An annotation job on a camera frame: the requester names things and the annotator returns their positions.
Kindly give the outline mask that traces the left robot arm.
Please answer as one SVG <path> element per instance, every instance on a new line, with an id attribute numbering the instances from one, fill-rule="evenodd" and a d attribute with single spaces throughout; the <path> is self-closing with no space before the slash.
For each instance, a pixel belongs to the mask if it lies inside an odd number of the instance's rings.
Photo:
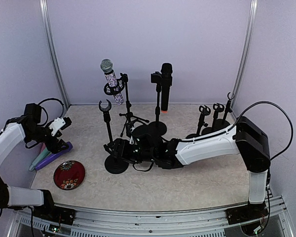
<path id="1" fill-rule="evenodd" d="M 11 151 L 20 143 L 44 143 L 48 151 L 58 154 L 69 148 L 60 137 L 61 131 L 72 124 L 69 117 L 60 117 L 43 125 L 40 123 L 43 107 L 31 103 L 25 106 L 23 115 L 8 119 L 0 131 L 0 167 Z M 49 190 L 13 187 L 0 176 L 0 209 L 31 207 L 37 216 L 53 220 L 59 215 Z"/>

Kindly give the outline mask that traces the black stand of purple microphone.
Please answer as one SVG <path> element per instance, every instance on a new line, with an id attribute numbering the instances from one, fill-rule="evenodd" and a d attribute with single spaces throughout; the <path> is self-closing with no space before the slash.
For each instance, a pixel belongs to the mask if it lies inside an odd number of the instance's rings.
<path id="1" fill-rule="evenodd" d="M 111 125 L 110 125 L 110 121 L 111 121 L 110 110 L 111 110 L 112 104 L 108 99 L 107 99 L 107 102 L 108 102 L 108 105 L 104 108 L 101 106 L 102 101 L 100 100 L 98 107 L 99 107 L 99 110 L 103 113 L 104 122 L 106 123 L 106 126 L 107 126 L 109 143 L 113 143 Z M 105 169 L 107 172 L 111 174 L 121 174 L 125 172 L 128 167 L 129 167 L 129 163 L 121 159 L 114 158 L 113 155 L 109 155 L 105 160 Z"/>

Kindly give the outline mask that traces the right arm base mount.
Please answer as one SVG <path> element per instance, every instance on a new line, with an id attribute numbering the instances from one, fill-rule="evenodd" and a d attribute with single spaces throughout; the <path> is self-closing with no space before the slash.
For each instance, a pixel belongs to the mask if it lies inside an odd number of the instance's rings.
<path id="1" fill-rule="evenodd" d="M 265 205 L 255 204 L 228 208 L 225 212 L 229 225 L 255 220 L 268 215 L 268 209 Z"/>

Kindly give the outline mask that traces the black tripod stand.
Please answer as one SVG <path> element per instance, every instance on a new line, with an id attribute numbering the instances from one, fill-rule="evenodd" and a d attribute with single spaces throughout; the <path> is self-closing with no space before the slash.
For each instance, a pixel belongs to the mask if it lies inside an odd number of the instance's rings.
<path id="1" fill-rule="evenodd" d="M 148 119 L 144 119 L 138 116 L 135 116 L 132 112 L 131 112 L 131 107 L 132 104 L 130 103 L 129 100 L 129 93 L 128 93 L 128 75 L 127 74 L 120 74 L 120 78 L 117 79 L 119 82 L 119 85 L 121 87 L 121 92 L 125 89 L 125 95 L 126 95 L 126 113 L 124 114 L 119 114 L 120 117 L 125 117 L 126 121 L 123 125 L 123 129 L 121 131 L 120 137 L 123 137 L 124 132 L 126 131 L 126 136 L 130 137 L 130 133 L 131 133 L 131 127 L 134 125 L 135 122 L 140 122 L 142 124 L 147 124 L 149 123 Z"/>

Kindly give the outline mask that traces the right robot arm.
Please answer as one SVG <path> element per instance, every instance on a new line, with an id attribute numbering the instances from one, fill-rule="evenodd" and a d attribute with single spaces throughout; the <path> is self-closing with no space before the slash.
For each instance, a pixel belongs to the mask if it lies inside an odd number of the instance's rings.
<path id="1" fill-rule="evenodd" d="M 166 126 L 143 124 L 130 131 L 130 139 L 110 139 L 104 149 L 109 153 L 105 169 L 121 174 L 128 166 L 150 162 L 162 169 L 176 169 L 200 160 L 240 154 L 249 172 L 248 204 L 242 214 L 253 219 L 265 207 L 271 158 L 268 136 L 246 117 L 221 130 L 193 138 L 169 141 L 162 136 Z"/>

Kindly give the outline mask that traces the black microphone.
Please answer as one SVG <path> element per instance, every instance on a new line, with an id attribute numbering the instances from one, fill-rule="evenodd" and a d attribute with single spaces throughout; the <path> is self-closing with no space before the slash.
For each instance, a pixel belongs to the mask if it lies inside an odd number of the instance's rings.
<path id="1" fill-rule="evenodd" d="M 161 67 L 162 89 L 161 89 L 161 111 L 167 113 L 170 97 L 170 87 L 172 86 L 172 64 L 163 63 Z"/>

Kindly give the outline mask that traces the purple-head microphone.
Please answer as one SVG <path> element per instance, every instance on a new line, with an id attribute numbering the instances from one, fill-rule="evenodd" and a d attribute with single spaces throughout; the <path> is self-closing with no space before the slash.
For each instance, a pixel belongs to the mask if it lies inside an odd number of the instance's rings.
<path id="1" fill-rule="evenodd" d="M 47 157 L 45 157 L 42 161 L 40 161 L 35 166 L 35 170 L 40 170 L 40 169 L 46 167 L 47 165 L 49 165 L 50 163 L 52 163 L 54 160 L 56 160 L 60 156 L 68 153 L 69 151 L 71 151 L 71 149 L 73 148 L 72 143 L 71 142 L 67 142 L 67 145 L 68 145 L 68 148 L 66 148 L 65 150 L 62 150 L 62 151 L 58 152 L 57 154 L 51 153 L 50 155 L 48 155 Z"/>

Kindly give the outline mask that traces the black stand of orange microphone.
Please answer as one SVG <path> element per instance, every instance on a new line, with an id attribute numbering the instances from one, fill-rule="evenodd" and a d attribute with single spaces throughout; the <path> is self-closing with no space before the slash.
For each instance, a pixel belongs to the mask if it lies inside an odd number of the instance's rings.
<path id="1" fill-rule="evenodd" d="M 217 130 L 221 130 L 221 129 L 226 128 L 230 125 L 230 123 L 226 120 L 226 118 L 227 118 L 227 115 L 232 112 L 231 102 L 234 99 L 234 96 L 235 95 L 231 94 L 231 92 L 229 92 L 227 94 L 228 101 L 225 106 L 223 118 L 217 119 L 217 122 L 216 122 L 216 129 Z"/>

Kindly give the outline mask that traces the black stand of teal microphone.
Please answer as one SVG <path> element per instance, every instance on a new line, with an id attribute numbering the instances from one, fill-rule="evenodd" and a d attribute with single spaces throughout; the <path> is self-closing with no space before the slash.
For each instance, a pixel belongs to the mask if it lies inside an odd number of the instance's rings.
<path id="1" fill-rule="evenodd" d="M 211 109 L 208 106 L 206 106 L 206 105 L 204 105 L 204 106 L 200 105 L 199 106 L 199 112 L 200 112 L 200 116 L 199 116 L 199 120 L 198 120 L 198 125 L 197 125 L 196 133 L 189 134 L 186 137 L 186 139 L 190 139 L 190 138 L 194 138 L 194 137 L 200 136 L 201 128 L 203 126 L 205 126 L 205 127 L 208 126 L 208 124 L 205 123 L 204 120 L 205 120 L 205 116 L 210 115 Z"/>

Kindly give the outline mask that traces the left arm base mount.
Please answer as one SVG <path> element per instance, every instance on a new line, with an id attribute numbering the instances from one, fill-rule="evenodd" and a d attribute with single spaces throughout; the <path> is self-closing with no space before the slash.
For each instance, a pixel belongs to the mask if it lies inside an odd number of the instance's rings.
<path id="1" fill-rule="evenodd" d="M 60 206 L 55 206 L 50 210 L 43 210 L 42 207 L 35 206 L 34 216 L 43 220 L 72 226 L 75 218 L 75 210 Z"/>

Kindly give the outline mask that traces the black stand of pink microphone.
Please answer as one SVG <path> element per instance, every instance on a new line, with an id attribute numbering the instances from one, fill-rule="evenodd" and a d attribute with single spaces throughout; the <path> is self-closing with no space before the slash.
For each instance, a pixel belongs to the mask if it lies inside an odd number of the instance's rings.
<path id="1" fill-rule="evenodd" d="M 211 127 L 206 127 L 202 130 L 201 134 L 209 134 L 218 130 L 223 129 L 222 119 L 218 119 L 219 113 L 224 111 L 224 105 L 220 103 L 215 103 L 213 105 L 214 115 L 213 115 L 213 122 Z"/>

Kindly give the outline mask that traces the glitter silver-head microphone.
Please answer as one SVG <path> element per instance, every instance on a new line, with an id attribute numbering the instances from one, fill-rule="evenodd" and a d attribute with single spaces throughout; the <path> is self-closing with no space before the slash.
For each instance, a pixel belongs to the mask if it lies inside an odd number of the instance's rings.
<path id="1" fill-rule="evenodd" d="M 105 94 L 113 96 L 117 105 L 122 105 L 124 103 L 124 99 L 121 94 L 121 87 L 113 70 L 112 61 L 110 59 L 102 60 L 100 68 L 104 72 L 107 80 L 107 84 L 104 87 Z"/>

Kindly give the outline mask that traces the teal microphone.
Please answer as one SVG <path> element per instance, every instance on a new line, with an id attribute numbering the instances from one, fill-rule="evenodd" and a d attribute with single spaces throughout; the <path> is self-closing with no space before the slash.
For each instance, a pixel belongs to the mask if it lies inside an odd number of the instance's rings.
<path id="1" fill-rule="evenodd" d="M 43 150 L 31 163 L 31 165 L 29 166 L 29 171 L 33 171 L 35 169 L 35 167 L 37 166 L 37 164 L 39 162 L 41 162 L 44 158 L 46 158 L 48 155 L 50 155 L 51 152 L 48 150 Z"/>

